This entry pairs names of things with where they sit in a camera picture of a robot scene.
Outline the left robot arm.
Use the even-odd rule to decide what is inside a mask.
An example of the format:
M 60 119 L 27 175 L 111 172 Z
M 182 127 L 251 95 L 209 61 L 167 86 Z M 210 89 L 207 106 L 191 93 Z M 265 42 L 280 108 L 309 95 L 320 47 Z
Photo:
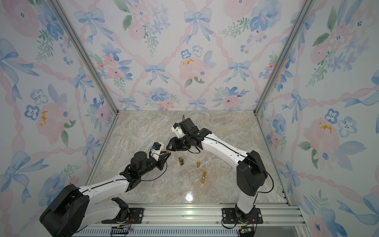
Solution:
M 125 170 L 114 178 L 89 186 L 64 187 L 42 213 L 40 223 L 53 237 L 71 237 L 103 221 L 129 224 L 132 219 L 129 205 L 117 195 L 133 190 L 155 168 L 163 170 L 170 155 L 169 151 L 137 152 Z

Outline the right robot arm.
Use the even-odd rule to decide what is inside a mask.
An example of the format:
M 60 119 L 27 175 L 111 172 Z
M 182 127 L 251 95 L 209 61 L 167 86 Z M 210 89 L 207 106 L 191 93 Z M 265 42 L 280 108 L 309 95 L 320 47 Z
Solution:
M 170 139 L 166 147 L 168 150 L 188 151 L 195 147 L 212 153 L 235 169 L 236 183 L 240 189 L 240 196 L 235 205 L 239 222 L 246 223 L 258 216 L 255 207 L 257 196 L 259 193 L 266 193 L 260 191 L 260 188 L 267 178 L 271 178 L 258 152 L 238 149 L 217 137 L 209 129 L 199 129 L 190 118 L 175 123 L 171 130 L 175 136 Z

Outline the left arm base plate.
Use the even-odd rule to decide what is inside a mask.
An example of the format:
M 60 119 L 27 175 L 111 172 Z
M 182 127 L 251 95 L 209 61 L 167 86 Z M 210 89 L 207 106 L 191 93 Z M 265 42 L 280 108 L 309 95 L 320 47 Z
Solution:
M 144 208 L 121 209 L 114 219 L 101 221 L 102 224 L 141 224 Z

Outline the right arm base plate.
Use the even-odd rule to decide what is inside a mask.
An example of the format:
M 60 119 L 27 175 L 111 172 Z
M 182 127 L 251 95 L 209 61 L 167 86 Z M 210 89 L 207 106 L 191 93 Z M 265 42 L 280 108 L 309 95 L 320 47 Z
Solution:
M 263 218 L 259 208 L 254 207 L 248 214 L 243 213 L 236 207 L 222 208 L 222 218 L 224 224 L 262 224 Z

